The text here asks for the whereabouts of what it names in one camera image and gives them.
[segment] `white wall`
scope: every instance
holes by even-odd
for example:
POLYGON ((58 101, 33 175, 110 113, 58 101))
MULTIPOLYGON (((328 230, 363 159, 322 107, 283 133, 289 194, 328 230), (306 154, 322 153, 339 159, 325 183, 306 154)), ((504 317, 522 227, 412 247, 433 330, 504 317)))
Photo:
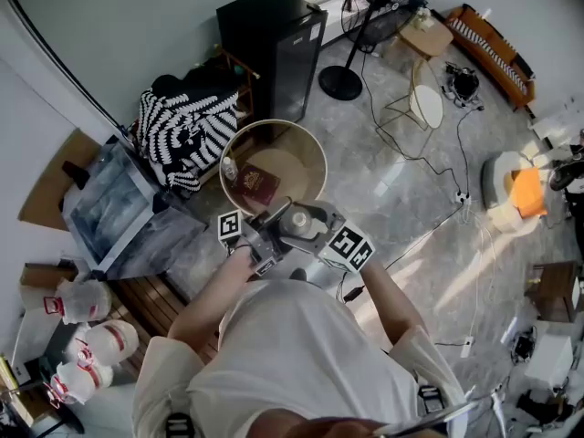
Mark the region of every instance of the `white wall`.
POLYGON ((68 232, 16 218, 40 173, 73 125, 56 113, 0 58, 0 346, 9 343, 20 314, 18 280, 24 263, 56 263, 76 255, 68 232))
POLYGON ((21 223, 32 186, 75 125, 98 142, 114 131, 51 66, 0 0, 0 352, 17 329, 18 281, 24 263, 76 256, 70 234, 21 223))
POLYGON ((181 76, 221 42, 215 8, 234 0, 19 0, 39 32, 119 122, 156 77, 181 76))
POLYGON ((536 115, 584 89, 584 0, 428 0, 441 13, 471 5, 488 20, 534 70, 536 115))

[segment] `black and white striped fabric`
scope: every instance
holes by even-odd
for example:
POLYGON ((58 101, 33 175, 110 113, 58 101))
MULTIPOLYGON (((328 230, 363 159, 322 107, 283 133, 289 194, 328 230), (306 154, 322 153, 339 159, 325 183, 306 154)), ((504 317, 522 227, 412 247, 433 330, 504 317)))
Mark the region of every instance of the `black and white striped fabric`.
POLYGON ((518 87, 521 89, 523 94, 527 94, 527 86, 523 80, 517 75, 517 73, 507 65, 507 63, 497 55, 497 53, 489 46, 488 42, 476 34, 470 27, 468 27, 460 19, 455 19, 448 24, 449 27, 454 29, 458 34, 465 37, 473 44, 480 46, 490 58, 492 58, 495 63, 505 71, 505 74, 511 79, 518 87))
POLYGON ((200 171, 214 165, 237 132, 237 91, 192 100, 186 93, 157 97, 152 88, 140 98, 137 141, 159 181, 197 192, 200 171))

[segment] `power strip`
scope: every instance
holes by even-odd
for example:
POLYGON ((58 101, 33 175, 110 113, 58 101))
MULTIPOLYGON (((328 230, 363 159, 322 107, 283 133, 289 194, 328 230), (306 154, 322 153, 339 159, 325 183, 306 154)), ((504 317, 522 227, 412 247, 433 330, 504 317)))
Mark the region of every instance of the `power strip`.
POLYGON ((471 198, 470 193, 464 194, 463 192, 456 192, 456 195, 454 196, 454 201, 456 203, 464 204, 468 200, 470 200, 470 198, 471 198))
POLYGON ((463 350, 460 352, 461 359, 468 358, 468 356, 471 353, 471 348, 473 347, 474 343, 475 343, 475 338, 473 338, 472 336, 466 336, 466 338, 464 338, 463 350))

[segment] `passport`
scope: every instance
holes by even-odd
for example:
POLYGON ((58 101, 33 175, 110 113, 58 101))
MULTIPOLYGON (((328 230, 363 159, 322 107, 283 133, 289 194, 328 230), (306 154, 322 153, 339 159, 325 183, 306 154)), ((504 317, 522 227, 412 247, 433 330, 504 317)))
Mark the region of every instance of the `passport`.
POLYGON ((279 184, 278 177, 246 162, 237 174, 233 190, 235 193, 268 206, 279 184))

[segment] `white bottle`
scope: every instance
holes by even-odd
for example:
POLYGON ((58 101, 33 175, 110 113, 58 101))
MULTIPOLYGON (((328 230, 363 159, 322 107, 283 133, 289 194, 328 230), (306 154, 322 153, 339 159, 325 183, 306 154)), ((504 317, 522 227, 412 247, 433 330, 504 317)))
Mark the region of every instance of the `white bottle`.
POLYGON ((228 181, 234 182, 237 178, 237 164, 231 158, 223 157, 221 170, 228 181))
POLYGON ((138 333, 130 323, 111 319, 85 333, 85 341, 93 359, 112 366, 127 359, 138 348, 138 333))

